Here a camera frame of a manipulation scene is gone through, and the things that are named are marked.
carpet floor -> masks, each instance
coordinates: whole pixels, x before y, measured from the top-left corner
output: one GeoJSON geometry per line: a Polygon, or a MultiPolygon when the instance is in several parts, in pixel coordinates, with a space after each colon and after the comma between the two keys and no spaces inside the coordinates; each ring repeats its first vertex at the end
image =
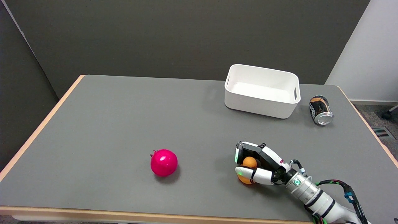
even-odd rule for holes
{"type": "MultiPolygon", "coordinates": [[[[398,112],[394,112],[390,120],[381,118],[381,114],[391,106],[356,105],[370,126],[384,126],[395,137],[394,139],[381,140],[396,159],[398,159],[398,112]]],[[[88,224],[88,222],[22,222],[11,216],[0,216],[0,224],[88,224]]]]}

robot finger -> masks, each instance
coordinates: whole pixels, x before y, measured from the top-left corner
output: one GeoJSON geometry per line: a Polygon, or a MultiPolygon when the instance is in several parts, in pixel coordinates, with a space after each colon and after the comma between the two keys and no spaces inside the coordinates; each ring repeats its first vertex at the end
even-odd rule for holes
{"type": "Polygon", "coordinates": [[[264,185],[273,185],[272,172],[261,168],[236,167],[235,172],[247,179],[264,185]]]}

orange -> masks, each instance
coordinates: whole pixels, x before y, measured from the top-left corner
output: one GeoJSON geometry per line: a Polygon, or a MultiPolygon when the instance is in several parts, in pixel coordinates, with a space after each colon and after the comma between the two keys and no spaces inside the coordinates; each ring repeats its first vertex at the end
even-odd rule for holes
{"type": "MultiPolygon", "coordinates": [[[[257,160],[254,159],[253,157],[246,157],[246,158],[243,160],[242,166],[250,167],[250,168],[255,168],[255,167],[257,167],[257,160]]],[[[246,177],[243,177],[243,176],[241,176],[241,175],[239,175],[239,174],[237,174],[237,175],[238,175],[239,180],[240,180],[242,183],[244,183],[244,184],[252,184],[252,183],[250,182],[250,179],[247,179],[246,177]]]]}
{"type": "Polygon", "coordinates": [[[239,174],[237,174],[237,175],[238,175],[239,180],[240,180],[242,183],[244,183],[244,184],[252,184],[252,183],[250,182],[250,179],[247,179],[246,177],[243,177],[243,176],[241,176],[241,175],[239,175],[239,174]]]}
{"type": "Polygon", "coordinates": [[[246,157],[243,160],[242,166],[250,167],[250,168],[256,168],[257,167],[257,160],[254,159],[253,157],[246,157]]]}

black cable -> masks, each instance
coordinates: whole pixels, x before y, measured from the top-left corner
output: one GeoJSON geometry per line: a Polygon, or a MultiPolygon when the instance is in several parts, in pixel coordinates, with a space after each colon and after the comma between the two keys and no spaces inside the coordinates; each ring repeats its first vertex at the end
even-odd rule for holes
{"type": "Polygon", "coordinates": [[[291,163],[297,164],[297,166],[300,168],[300,173],[303,176],[308,177],[307,172],[305,171],[304,167],[302,167],[301,163],[297,159],[292,159],[291,163]]]}

cable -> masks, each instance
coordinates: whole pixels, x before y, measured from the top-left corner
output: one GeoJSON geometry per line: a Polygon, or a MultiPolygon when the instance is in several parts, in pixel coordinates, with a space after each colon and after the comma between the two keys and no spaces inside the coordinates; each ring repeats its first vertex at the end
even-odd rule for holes
{"type": "Polygon", "coordinates": [[[305,171],[304,167],[302,167],[301,163],[297,159],[290,160],[290,166],[291,166],[291,164],[297,164],[297,166],[300,168],[300,173],[303,176],[308,177],[307,172],[305,171]]]}
{"type": "Polygon", "coordinates": [[[361,205],[359,204],[358,198],[355,195],[354,190],[350,185],[347,183],[336,180],[336,179],[330,179],[330,180],[324,180],[315,183],[316,186],[322,185],[322,184],[338,184],[341,185],[341,187],[344,190],[344,197],[348,200],[349,203],[351,203],[354,206],[355,213],[357,214],[358,219],[361,221],[362,224],[367,224],[368,221],[365,217],[365,214],[363,213],[363,210],[361,208],[361,205]]]}

